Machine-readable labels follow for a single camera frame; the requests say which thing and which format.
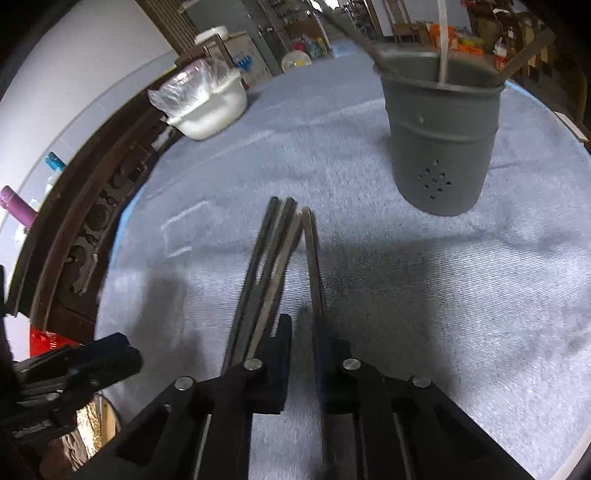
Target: white container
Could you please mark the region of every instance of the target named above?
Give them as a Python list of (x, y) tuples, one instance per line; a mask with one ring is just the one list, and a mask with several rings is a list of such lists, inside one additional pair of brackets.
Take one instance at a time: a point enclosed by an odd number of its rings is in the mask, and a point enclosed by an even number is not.
[(193, 140), (215, 135), (238, 119), (248, 106), (241, 80), (240, 71), (233, 70), (207, 101), (183, 115), (169, 118), (167, 123)]

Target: metal rod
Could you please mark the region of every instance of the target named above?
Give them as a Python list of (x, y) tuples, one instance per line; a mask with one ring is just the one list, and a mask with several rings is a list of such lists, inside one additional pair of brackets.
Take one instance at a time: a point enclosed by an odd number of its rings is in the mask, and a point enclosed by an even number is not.
[(515, 57), (510, 59), (505, 67), (499, 71), (487, 83), (487, 87), (496, 87), (508, 80), (517, 70), (519, 70), (527, 61), (535, 56), (542, 48), (547, 47), (556, 39), (556, 35), (549, 28), (542, 30), (535, 38), (523, 47)]
[(318, 265), (318, 233), (316, 220), (309, 207), (301, 210), (304, 223), (304, 235), (306, 237), (306, 256), (308, 258), (308, 271), (310, 274), (310, 297), (312, 299), (312, 312), (315, 319), (324, 318), (324, 302), (322, 297), (322, 281)]
[(265, 295), (265, 301), (263, 303), (261, 314), (259, 315), (258, 321), (255, 326), (255, 330), (252, 334), (252, 340), (246, 353), (246, 358), (252, 358), (255, 355), (256, 347), (262, 339), (267, 321), (269, 321), (269, 315), (273, 308), (274, 303), (278, 302), (278, 296), (281, 294), (281, 284), (285, 277), (285, 271), (289, 264), (291, 253), (300, 241), (301, 236), (301, 215), (296, 215), (291, 223), (290, 230), (287, 233), (285, 243), (281, 249), (279, 259), (277, 261), (277, 269), (275, 275), (269, 286), (269, 290)]
[(359, 45), (367, 55), (372, 57), (374, 63), (381, 70), (385, 72), (392, 71), (388, 63), (380, 55), (376, 46), (372, 44), (367, 38), (365, 38), (349, 21), (348, 18), (344, 17), (343, 15), (336, 14), (328, 5), (326, 5), (324, 0), (317, 0), (317, 2), (322, 8), (322, 15), (336, 28), (341, 30), (341, 32), (354, 40), (355, 43)]
[(263, 267), (259, 284), (256, 288), (254, 288), (246, 306), (246, 313), (244, 315), (244, 320), (242, 321), (241, 333), (238, 335), (233, 362), (231, 365), (235, 365), (238, 362), (246, 360), (246, 352), (251, 343), (256, 320), (259, 317), (259, 313), (267, 293), (267, 288), (271, 282), (275, 259), (281, 250), (285, 236), (296, 212), (296, 207), (297, 203), (293, 198), (289, 197), (285, 200), (277, 228), (275, 229), (273, 240), (271, 241), (271, 246), (267, 252), (267, 258), (265, 259), (265, 266)]
[(252, 288), (256, 283), (256, 272), (258, 271), (259, 264), (263, 253), (265, 252), (265, 245), (271, 233), (273, 223), (277, 217), (281, 202), (277, 197), (271, 197), (269, 204), (267, 205), (267, 211), (262, 219), (261, 229), (259, 230), (254, 250), (250, 262), (248, 263), (248, 269), (246, 271), (246, 277), (244, 278), (244, 284), (240, 297), (238, 298), (238, 306), (236, 307), (236, 313), (234, 314), (234, 321), (232, 322), (232, 330), (230, 331), (230, 338), (228, 339), (228, 345), (226, 347), (226, 353), (223, 359), (222, 374), (230, 368), (233, 364), (233, 356), (236, 348), (236, 340), (242, 324), (242, 318), (246, 311), (248, 299), (252, 293)]

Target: plastic bag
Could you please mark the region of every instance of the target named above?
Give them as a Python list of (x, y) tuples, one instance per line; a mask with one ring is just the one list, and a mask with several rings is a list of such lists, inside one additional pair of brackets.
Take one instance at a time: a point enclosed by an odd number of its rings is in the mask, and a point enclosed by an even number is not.
[(148, 90), (150, 103), (170, 117), (184, 115), (209, 100), (224, 83), (231, 69), (218, 59), (197, 59), (164, 82)]

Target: bucket hole pattern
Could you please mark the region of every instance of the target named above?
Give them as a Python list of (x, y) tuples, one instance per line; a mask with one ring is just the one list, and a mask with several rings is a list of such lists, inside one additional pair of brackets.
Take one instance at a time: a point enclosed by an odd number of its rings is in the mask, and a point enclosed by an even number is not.
[[(437, 167), (438, 165), (439, 160), (433, 160), (432, 166)], [(452, 185), (452, 183), (446, 179), (446, 174), (444, 171), (432, 171), (430, 167), (425, 168), (425, 170), (422, 173), (419, 173), (417, 178), (425, 182), (423, 185), (425, 187), (425, 190), (429, 190), (428, 195), (429, 201), (431, 202), (436, 199), (436, 195), (438, 193), (442, 193), (445, 188), (450, 187)]]

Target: dark wooden frame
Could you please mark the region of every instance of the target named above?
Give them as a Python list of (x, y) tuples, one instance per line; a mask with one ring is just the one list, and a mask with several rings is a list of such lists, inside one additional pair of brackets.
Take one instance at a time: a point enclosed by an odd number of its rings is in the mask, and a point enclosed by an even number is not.
[[(19, 254), (9, 287), (8, 312), (23, 313), (42, 331), (88, 343), (94, 337), (100, 289), (122, 211), (160, 155), (182, 135), (139, 92), (76, 154), (47, 195)], [(156, 148), (152, 144), (169, 136)]]

